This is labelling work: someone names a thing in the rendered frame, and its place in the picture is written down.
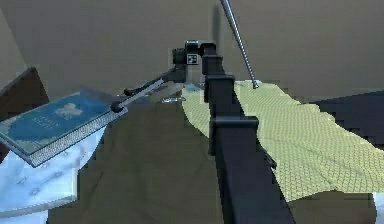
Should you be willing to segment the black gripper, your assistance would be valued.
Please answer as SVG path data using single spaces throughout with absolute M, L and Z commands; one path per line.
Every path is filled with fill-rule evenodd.
M 186 81 L 187 73 L 187 64 L 186 64 L 186 52 L 184 48 L 176 48 L 172 50 L 172 60 L 174 67 L 167 72 L 162 73 L 158 77 L 150 80 L 143 85 L 133 88 L 133 89 L 124 89 L 123 94 L 124 98 L 121 98 L 119 101 L 114 101 L 111 103 L 111 110 L 114 113 L 120 113 L 124 108 L 132 102 L 144 97 L 154 89 L 161 86 L 165 78 L 166 81 L 172 81 L 174 83 L 184 83 Z

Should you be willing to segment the yellow-green quilted cloth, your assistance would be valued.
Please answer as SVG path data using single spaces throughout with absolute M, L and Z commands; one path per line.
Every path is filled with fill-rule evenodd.
M 257 137 L 277 162 L 274 174 L 287 201 L 333 190 L 384 197 L 384 151 L 275 84 L 254 89 L 237 81 L 234 90 L 245 114 L 259 119 Z

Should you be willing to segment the grey metal rod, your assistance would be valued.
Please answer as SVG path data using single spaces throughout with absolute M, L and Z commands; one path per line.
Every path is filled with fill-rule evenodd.
M 237 22 L 236 22 L 236 19 L 235 19 L 235 16 L 234 16 L 234 13 L 233 13 L 230 1 L 229 0 L 219 0 L 219 1 L 220 1 L 221 5 L 222 5 L 222 8 L 223 8 L 224 14 L 225 14 L 225 16 L 227 18 L 229 27 L 230 27 L 230 29 L 232 31 L 232 34 L 233 34 L 233 36 L 235 38 L 235 41 L 236 41 L 236 43 L 237 43 L 237 45 L 239 47 L 240 52 L 241 52 L 242 58 L 244 60 L 244 64 L 245 64 L 246 69 L 248 71 L 248 74 L 249 74 L 249 76 L 251 78 L 251 81 L 252 81 L 252 84 L 253 84 L 253 88 L 256 89 L 258 87 L 258 83 L 257 83 L 256 78 L 254 76 L 251 64 L 249 62 L 249 58 L 247 56 L 247 53 L 246 53 L 243 41 L 241 39 L 240 30 L 238 28 L 238 25 L 237 25 Z

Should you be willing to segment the blue book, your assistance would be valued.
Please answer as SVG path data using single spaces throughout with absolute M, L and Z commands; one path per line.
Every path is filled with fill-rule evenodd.
M 127 112 L 118 99 L 88 88 L 0 122 L 0 143 L 38 167 Z

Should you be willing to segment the bed with olive blanket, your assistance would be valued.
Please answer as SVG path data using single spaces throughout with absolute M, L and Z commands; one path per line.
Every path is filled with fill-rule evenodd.
M 190 86 L 105 127 L 77 176 L 77 199 L 0 224 L 223 224 L 209 109 Z M 297 224 L 384 224 L 384 197 L 325 191 L 287 201 Z

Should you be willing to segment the dark brown wooden furniture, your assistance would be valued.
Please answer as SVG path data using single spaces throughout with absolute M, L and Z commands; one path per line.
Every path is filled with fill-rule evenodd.
M 35 67 L 29 67 L 0 89 L 0 122 L 49 103 Z

